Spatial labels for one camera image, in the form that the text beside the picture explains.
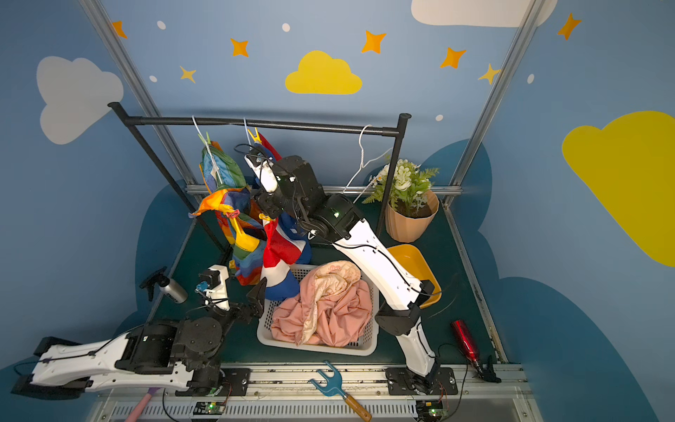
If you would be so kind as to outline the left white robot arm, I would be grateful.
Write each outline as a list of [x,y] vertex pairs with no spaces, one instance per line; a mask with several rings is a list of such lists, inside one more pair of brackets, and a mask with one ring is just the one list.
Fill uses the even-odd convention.
[[19,376],[12,394],[70,400],[114,388],[163,388],[206,396],[226,383],[220,358],[226,335],[235,322],[263,315],[265,288],[258,283],[245,304],[230,304],[226,311],[213,304],[202,318],[159,320],[96,343],[45,337],[32,372]]

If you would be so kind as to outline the blue red white jacket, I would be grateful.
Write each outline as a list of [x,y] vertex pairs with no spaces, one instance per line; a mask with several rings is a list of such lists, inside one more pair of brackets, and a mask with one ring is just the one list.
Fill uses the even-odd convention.
[[[262,143],[253,142],[249,145],[249,152],[259,152],[267,156],[272,164],[281,160],[276,149],[261,136]],[[255,191],[263,189],[256,179]],[[266,278],[267,285],[265,298],[270,301],[284,301],[294,297],[300,292],[300,282],[294,276],[291,266],[294,264],[307,264],[312,258],[311,247],[307,237],[300,234],[300,228],[295,218],[289,214],[283,214],[272,220],[263,215],[263,227],[266,235],[266,245],[263,251],[263,264],[261,277]]]

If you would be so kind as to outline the yellow clothespin top blue jacket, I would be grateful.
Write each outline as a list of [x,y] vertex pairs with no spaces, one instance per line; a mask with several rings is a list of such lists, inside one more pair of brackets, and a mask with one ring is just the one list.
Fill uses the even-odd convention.
[[262,143],[261,136],[257,128],[253,128],[253,130],[248,129],[247,132],[253,142]]

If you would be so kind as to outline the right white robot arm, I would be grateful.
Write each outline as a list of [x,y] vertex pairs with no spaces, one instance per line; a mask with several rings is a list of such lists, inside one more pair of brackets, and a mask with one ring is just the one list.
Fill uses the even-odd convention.
[[432,296],[433,284],[399,264],[348,198],[325,193],[304,159],[288,156],[272,161],[247,154],[245,161],[260,184],[253,198],[265,214],[272,218],[289,214],[306,234],[346,255],[379,289],[386,303],[375,321],[397,337],[408,371],[429,383],[439,362],[425,337],[420,306]]

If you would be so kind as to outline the pink kids jacket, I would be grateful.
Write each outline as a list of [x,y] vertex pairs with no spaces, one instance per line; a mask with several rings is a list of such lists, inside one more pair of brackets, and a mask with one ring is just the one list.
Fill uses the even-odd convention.
[[272,337],[296,346],[344,347],[365,332],[372,318],[370,289],[350,261],[312,269],[300,293],[272,313]]

